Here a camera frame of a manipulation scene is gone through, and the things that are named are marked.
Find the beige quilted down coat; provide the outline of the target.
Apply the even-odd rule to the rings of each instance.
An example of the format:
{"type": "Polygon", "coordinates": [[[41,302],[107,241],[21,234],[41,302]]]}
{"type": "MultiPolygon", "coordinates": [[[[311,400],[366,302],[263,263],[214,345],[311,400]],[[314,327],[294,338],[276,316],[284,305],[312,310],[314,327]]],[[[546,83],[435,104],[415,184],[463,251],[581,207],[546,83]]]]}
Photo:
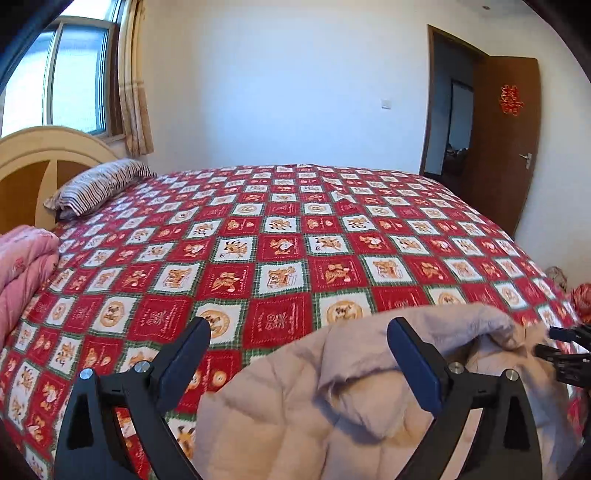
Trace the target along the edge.
{"type": "Polygon", "coordinates": [[[532,350],[541,324],[517,324],[481,304],[423,306],[344,320],[253,361],[201,397],[192,462],[205,479],[393,479],[432,416],[388,347],[406,319],[449,361],[474,373],[516,370],[533,410],[543,475],[558,478],[579,438],[566,387],[532,350]]]}

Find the pink folded quilt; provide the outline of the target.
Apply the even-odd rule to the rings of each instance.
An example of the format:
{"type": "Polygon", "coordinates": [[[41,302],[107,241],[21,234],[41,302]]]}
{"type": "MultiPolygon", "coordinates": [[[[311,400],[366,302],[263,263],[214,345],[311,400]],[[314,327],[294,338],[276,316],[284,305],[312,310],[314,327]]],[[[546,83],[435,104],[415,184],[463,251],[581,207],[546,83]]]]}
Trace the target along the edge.
{"type": "Polygon", "coordinates": [[[0,341],[15,328],[37,289],[59,262],[59,239],[45,229],[21,225],[1,236],[0,341]]]}

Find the red patchwork cartoon bedspread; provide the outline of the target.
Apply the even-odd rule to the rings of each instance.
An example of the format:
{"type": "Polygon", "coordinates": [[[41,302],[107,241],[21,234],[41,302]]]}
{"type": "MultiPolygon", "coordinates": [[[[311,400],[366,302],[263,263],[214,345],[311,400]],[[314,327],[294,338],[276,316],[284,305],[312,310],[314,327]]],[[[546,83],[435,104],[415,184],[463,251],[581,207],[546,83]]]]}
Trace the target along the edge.
{"type": "Polygon", "coordinates": [[[202,395],[332,322],[474,302],[523,325],[576,320],[504,230],[441,184],[399,171],[162,175],[55,232],[56,272],[1,355],[2,420],[43,479],[76,374],[150,360],[194,316],[211,325],[211,351],[167,417],[185,452],[202,395]]]}

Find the striped pillow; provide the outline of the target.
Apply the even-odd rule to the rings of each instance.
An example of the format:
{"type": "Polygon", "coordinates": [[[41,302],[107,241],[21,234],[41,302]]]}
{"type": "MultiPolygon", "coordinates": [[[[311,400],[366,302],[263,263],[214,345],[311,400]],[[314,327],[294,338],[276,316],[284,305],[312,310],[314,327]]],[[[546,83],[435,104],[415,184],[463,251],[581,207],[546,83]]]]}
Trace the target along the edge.
{"type": "Polygon", "coordinates": [[[60,218],[82,217],[96,211],[128,187],[152,178],[154,173],[142,161],[120,159],[85,170],[62,185],[43,202],[60,218]]]}

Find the red double happiness decoration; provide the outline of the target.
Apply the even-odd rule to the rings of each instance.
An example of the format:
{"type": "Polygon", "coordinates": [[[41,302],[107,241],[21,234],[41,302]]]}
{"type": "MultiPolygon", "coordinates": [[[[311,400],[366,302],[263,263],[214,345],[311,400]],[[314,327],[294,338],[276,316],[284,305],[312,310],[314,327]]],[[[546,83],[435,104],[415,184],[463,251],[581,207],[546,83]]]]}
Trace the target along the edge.
{"type": "Polygon", "coordinates": [[[517,117],[525,104],[521,100],[520,91],[517,85],[505,84],[501,87],[499,105],[505,115],[517,117]]]}

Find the beige checked curtain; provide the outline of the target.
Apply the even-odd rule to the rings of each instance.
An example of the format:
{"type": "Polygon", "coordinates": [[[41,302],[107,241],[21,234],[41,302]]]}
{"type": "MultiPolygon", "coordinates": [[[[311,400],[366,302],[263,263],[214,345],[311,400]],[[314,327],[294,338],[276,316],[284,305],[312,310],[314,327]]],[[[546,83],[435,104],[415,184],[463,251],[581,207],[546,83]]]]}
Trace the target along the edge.
{"type": "Polygon", "coordinates": [[[154,151],[141,62],[144,18],[144,1],[122,2],[117,75],[125,147],[131,158],[139,158],[154,151]]]}

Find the cream wooden headboard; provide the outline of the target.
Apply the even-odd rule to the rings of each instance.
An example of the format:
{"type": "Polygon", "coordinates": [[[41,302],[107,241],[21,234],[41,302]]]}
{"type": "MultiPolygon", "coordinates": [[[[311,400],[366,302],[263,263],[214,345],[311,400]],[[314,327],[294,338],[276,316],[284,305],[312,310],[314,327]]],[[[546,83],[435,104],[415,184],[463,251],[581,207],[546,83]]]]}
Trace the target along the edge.
{"type": "Polygon", "coordinates": [[[28,128],[3,137],[0,155],[3,234],[20,225],[53,229],[56,216],[44,201],[78,174],[118,158],[98,138],[56,126],[28,128]]]}

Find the brown wooden door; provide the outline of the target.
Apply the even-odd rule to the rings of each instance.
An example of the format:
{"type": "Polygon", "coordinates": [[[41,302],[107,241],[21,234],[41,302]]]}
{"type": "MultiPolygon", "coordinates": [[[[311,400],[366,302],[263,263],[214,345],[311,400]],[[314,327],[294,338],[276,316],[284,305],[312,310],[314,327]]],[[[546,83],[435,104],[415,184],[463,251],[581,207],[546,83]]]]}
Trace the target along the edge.
{"type": "Polygon", "coordinates": [[[430,86],[421,174],[433,178],[509,235],[515,235],[536,165],[542,88],[537,59],[491,56],[436,27],[428,29],[430,86]],[[517,85],[525,106],[499,105],[517,85]],[[525,167],[520,154],[531,153],[525,167]]]}

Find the window with metal frame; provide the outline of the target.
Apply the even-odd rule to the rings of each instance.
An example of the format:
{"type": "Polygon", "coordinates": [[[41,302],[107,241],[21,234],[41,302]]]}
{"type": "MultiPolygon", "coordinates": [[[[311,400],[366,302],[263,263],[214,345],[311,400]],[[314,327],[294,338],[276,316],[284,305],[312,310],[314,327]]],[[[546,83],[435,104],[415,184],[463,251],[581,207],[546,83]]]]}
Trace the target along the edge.
{"type": "Polygon", "coordinates": [[[1,91],[3,137],[38,126],[113,134],[119,7],[118,1],[75,1],[38,35],[1,91]]]}

